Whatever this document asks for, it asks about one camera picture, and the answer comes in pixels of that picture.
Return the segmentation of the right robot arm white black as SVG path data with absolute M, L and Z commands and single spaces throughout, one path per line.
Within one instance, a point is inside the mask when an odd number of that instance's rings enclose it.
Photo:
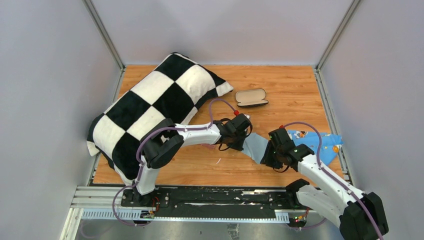
M 308 207 L 338 227 L 345 240 L 381 240 L 389 232 L 382 199 L 347 183 L 325 165 L 305 144 L 295 145 L 288 131 L 280 127 L 269 132 L 261 163 L 285 165 L 308 179 L 286 186 L 286 204 L 292 209 Z

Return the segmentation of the black glasses case beige lining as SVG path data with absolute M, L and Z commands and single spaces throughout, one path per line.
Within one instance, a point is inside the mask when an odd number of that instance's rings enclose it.
M 269 103 L 263 88 L 240 90 L 235 93 L 237 106 L 241 108 L 259 107 Z

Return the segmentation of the light blue cleaning cloth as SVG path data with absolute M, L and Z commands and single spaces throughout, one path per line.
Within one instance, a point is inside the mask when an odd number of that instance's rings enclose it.
M 253 132 L 244 140 L 241 152 L 259 165 L 264 157 L 268 143 L 268 139 Z

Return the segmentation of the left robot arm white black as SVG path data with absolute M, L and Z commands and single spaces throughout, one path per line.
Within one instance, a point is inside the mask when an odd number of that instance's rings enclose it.
M 236 113 L 232 119 L 198 125 L 182 125 L 169 118 L 162 120 L 142 139 L 136 150 L 139 170 L 131 185 L 135 202 L 142 207 L 152 203 L 160 169 L 169 164 L 181 148 L 207 144 L 242 151 L 244 141 L 252 131 L 250 117 L 243 113 Z

